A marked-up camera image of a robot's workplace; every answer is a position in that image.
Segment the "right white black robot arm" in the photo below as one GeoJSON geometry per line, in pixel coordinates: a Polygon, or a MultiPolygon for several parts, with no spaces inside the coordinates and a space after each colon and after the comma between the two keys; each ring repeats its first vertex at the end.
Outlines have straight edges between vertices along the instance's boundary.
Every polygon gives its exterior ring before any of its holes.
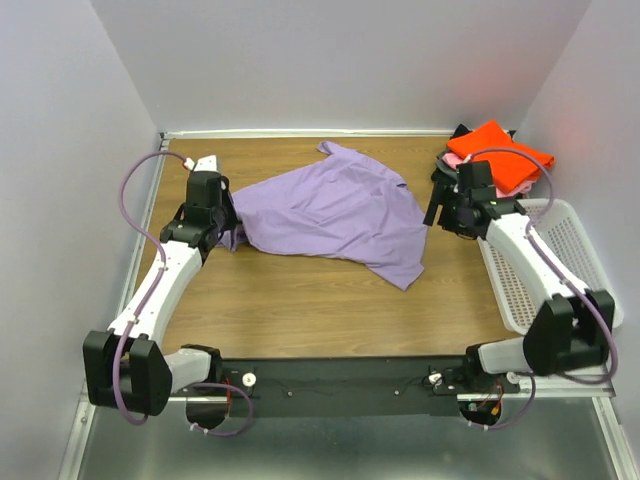
{"type": "Polygon", "coordinates": [[[610,381],[619,367],[614,297],[588,286],[557,258],[519,200],[498,197],[488,162],[468,161],[458,166],[456,179],[433,174],[432,180],[424,224],[487,242],[514,269],[536,308],[523,336],[467,348],[458,371],[462,384],[480,392],[509,372],[573,380],[574,371],[588,367],[606,367],[601,380],[610,381]]]}

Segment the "purple t shirt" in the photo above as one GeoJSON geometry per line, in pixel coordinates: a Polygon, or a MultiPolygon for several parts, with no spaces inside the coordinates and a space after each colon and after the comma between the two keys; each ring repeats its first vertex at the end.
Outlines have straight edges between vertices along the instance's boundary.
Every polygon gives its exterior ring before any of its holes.
{"type": "Polygon", "coordinates": [[[318,149],[325,159],[234,192],[239,224],[222,245],[349,260],[407,290],[424,271],[427,228],[405,179],[334,142],[318,149]]]}

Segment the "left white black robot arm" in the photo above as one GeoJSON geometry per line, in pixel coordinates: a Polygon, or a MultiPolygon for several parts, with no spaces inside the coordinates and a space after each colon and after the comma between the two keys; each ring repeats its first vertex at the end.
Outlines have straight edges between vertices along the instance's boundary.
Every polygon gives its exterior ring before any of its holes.
{"type": "Polygon", "coordinates": [[[228,179],[211,167],[194,168],[185,200],[162,229],[154,262],[129,304],[106,331],[85,337],[82,351],[92,404],[117,409],[140,425],[159,415],[170,395],[184,387],[201,395],[220,387],[217,349],[186,345],[165,355],[160,345],[186,287],[236,224],[228,179]]]}

